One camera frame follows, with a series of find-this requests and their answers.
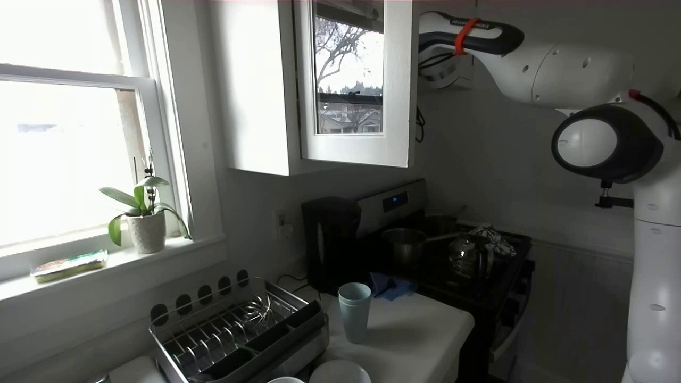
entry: potted plant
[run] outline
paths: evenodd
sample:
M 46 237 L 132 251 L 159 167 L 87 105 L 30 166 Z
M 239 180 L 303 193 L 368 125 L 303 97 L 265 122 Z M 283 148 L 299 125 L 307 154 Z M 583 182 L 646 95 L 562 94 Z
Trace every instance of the potted plant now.
M 168 184 L 162 176 L 148 176 L 134 184 L 132 193 L 125 193 L 115 187 L 102 187 L 100 191 L 122 203 L 127 203 L 131 211 L 115 215 L 108 221 L 108 237 L 119 247 L 122 244 L 122 219 L 125 216 L 132 244 L 139 253 L 157 253 L 167 244 L 167 215 L 170 213 L 184 229 L 184 235 L 189 235 L 188 223 L 184 216 L 165 202 L 153 202 L 150 190 Z

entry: dish drying rack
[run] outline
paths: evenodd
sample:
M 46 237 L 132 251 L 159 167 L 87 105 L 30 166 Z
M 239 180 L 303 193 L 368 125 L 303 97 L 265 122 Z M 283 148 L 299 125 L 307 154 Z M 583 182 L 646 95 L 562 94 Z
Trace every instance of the dish drying rack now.
M 255 278 L 192 312 L 155 319 L 150 333 L 170 383 L 252 383 L 321 354 L 329 316 L 320 302 Z

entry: glass cabinet door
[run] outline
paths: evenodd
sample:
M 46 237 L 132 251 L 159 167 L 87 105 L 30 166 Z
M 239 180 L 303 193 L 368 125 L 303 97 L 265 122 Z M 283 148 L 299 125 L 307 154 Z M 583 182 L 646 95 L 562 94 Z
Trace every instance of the glass cabinet door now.
M 304 158 L 406 167 L 416 4 L 301 0 L 297 21 Z

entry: teal cup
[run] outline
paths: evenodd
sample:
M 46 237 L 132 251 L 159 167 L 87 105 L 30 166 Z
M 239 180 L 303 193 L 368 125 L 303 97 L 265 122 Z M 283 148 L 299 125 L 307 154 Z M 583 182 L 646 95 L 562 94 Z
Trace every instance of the teal cup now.
M 364 283 L 346 283 L 339 287 L 341 324 L 350 342 L 363 342 L 366 336 L 370 287 Z

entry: counter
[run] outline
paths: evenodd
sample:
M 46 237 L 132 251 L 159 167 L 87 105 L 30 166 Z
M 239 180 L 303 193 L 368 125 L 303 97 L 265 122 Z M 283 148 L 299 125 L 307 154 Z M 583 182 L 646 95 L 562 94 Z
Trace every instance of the counter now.
M 330 346 L 323 360 L 353 360 L 373 383 L 453 383 L 457 354 L 472 329 L 472 314 L 422 294 L 370 303 L 368 332 L 363 345 L 346 338 L 339 302 L 321 295 L 330 316 Z

